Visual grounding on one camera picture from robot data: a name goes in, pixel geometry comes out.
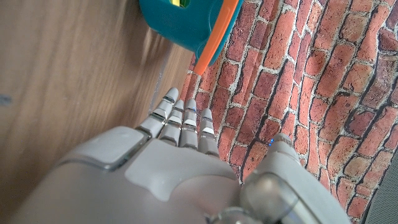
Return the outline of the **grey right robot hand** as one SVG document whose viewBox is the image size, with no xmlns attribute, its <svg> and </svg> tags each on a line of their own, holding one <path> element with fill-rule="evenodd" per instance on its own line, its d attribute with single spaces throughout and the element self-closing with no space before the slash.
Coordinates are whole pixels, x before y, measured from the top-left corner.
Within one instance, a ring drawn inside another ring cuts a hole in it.
<svg viewBox="0 0 398 224">
<path fill-rule="evenodd" d="M 171 88 L 136 128 L 76 147 L 11 223 L 348 223 L 282 133 L 240 182 L 218 153 L 211 111 Z"/>
</svg>

